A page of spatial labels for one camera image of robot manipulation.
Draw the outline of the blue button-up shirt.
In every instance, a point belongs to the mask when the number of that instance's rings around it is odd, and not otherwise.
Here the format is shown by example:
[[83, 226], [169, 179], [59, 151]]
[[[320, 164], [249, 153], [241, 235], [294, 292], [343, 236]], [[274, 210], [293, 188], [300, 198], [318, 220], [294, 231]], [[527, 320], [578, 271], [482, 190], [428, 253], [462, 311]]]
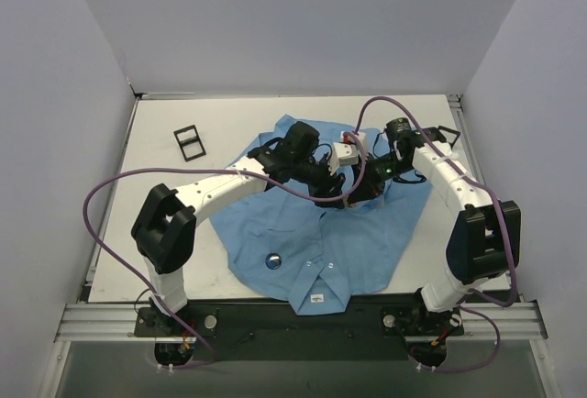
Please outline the blue button-up shirt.
[[[389, 182], [382, 196], [342, 210], [273, 188], [217, 212], [211, 224], [229, 269], [251, 290], [286, 301], [297, 315], [344, 311], [353, 295], [385, 289], [431, 192]], [[265, 265], [278, 253], [282, 265]]]

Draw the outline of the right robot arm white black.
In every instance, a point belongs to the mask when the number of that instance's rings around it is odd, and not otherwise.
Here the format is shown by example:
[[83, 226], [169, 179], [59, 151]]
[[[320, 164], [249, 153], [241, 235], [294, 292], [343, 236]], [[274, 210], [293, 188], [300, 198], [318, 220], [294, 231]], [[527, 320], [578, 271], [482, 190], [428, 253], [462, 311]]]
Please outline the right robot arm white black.
[[389, 151], [372, 155], [354, 167], [349, 203], [368, 201], [382, 192], [388, 181], [414, 171], [430, 183], [456, 217], [445, 253], [445, 269], [438, 279], [419, 289], [417, 296], [429, 313], [445, 313], [467, 296], [480, 293], [490, 279], [508, 274], [510, 292], [503, 307], [517, 296], [521, 210], [513, 201], [502, 202], [479, 183], [454, 157], [445, 127], [411, 125], [396, 118], [384, 129]]

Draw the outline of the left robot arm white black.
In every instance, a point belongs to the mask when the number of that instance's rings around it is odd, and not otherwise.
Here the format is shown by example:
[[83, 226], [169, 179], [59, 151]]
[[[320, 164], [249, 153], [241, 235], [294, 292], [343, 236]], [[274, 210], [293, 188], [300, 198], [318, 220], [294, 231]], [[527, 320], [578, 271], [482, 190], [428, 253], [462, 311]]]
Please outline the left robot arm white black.
[[318, 146], [319, 132], [295, 122], [283, 137], [262, 142], [220, 173], [175, 189], [161, 183], [150, 190], [131, 237], [147, 264], [155, 289], [150, 304], [164, 333], [177, 335], [187, 327], [183, 265], [193, 254], [195, 230], [203, 221], [290, 180], [305, 184], [312, 198], [342, 195], [346, 178], [329, 165], [327, 155], [315, 158]]

